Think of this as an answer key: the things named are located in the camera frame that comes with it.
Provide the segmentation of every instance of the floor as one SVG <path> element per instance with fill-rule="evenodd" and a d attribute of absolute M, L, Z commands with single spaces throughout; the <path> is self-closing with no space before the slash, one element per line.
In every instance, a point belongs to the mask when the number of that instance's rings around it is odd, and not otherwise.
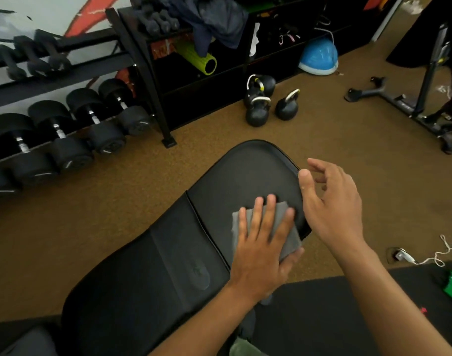
<path fill-rule="evenodd" d="M 376 44 L 340 58 L 343 75 L 300 74 L 279 84 L 274 102 L 301 89 L 292 121 L 271 115 L 252 128 L 237 102 L 174 131 L 172 149 L 154 132 L 130 138 L 120 154 L 0 204 L 0 321 L 60 313 L 90 269 L 145 231 L 226 151 L 252 138 L 275 143 L 300 167 L 317 157 L 350 173 L 363 198 L 366 240 L 383 262 L 391 246 L 418 260 L 442 250 L 438 236 L 452 237 L 452 156 L 384 101 L 343 100 L 349 87 L 369 86 L 373 75 L 389 76 L 389 89 L 398 93 L 418 91 L 422 69 L 384 62 L 414 19 L 398 11 Z M 438 71 L 435 86 L 448 83 L 448 70 Z M 428 110 L 445 100 L 433 90 Z M 314 235 L 304 247 L 291 281 L 341 274 Z"/>

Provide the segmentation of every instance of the hand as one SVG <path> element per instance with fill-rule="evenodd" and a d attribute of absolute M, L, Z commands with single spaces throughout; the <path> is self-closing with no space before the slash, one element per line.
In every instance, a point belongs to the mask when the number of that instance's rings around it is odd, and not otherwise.
<path fill-rule="evenodd" d="M 299 171 L 303 211 L 308 224 L 332 251 L 362 245 L 361 197 L 353 178 L 330 162 L 309 158 L 308 164 L 311 171 L 321 173 L 315 181 L 324 184 L 325 190 L 320 199 L 310 171 Z"/>
<path fill-rule="evenodd" d="M 263 203 L 262 197 L 256 198 L 249 234 L 246 209 L 242 207 L 239 210 L 239 238 L 229 281 L 229 286 L 234 287 L 241 297 L 249 299 L 253 305 L 268 297 L 287 281 L 292 266 L 303 254 L 303 248 L 300 247 L 279 264 L 282 246 L 293 227 L 295 210 L 287 209 L 269 242 L 274 225 L 276 197 L 267 196 L 266 211 L 261 224 Z"/>

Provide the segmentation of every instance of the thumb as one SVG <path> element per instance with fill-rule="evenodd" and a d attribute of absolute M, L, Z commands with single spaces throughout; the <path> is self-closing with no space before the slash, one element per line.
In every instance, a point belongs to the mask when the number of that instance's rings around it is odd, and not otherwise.
<path fill-rule="evenodd" d="M 311 205 L 320 200 L 317 196 L 317 191 L 315 191 L 315 181 L 312 174 L 306 168 L 299 171 L 299 185 L 302 192 L 303 208 L 306 212 Z"/>
<path fill-rule="evenodd" d="M 293 268 L 293 265 L 299 260 L 299 258 L 303 255 L 303 252 L 305 250 L 302 246 L 300 246 L 298 249 L 296 249 L 294 252 L 289 254 L 286 258 L 282 260 L 282 262 L 279 265 L 280 273 L 284 277 L 284 282 L 288 278 L 288 274 Z"/>

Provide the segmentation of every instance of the left hand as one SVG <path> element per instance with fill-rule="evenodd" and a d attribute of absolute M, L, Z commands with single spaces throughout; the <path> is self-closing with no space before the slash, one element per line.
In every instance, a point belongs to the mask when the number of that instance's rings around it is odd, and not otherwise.
<path fill-rule="evenodd" d="M 275 195 L 267 196 L 262 220 L 263 203 L 262 197 L 256 198 L 249 234 L 246 209 L 242 207 L 239 210 L 239 239 L 228 283 L 241 297 L 247 298 L 253 304 L 268 297 L 276 288 L 287 282 L 293 265 L 304 252 L 303 247 L 300 247 L 279 263 L 280 252 L 294 225 L 295 210 L 291 207 L 286 210 L 282 222 L 269 242 L 277 203 Z"/>

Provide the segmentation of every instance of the green foam roller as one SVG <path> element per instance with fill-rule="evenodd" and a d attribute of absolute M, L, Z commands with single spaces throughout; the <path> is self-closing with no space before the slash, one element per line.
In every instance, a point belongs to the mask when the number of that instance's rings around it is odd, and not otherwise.
<path fill-rule="evenodd" d="M 216 58 L 211 53 L 206 57 L 199 57 L 191 41 L 178 41 L 175 48 L 176 52 L 205 75 L 211 75 L 216 70 Z"/>

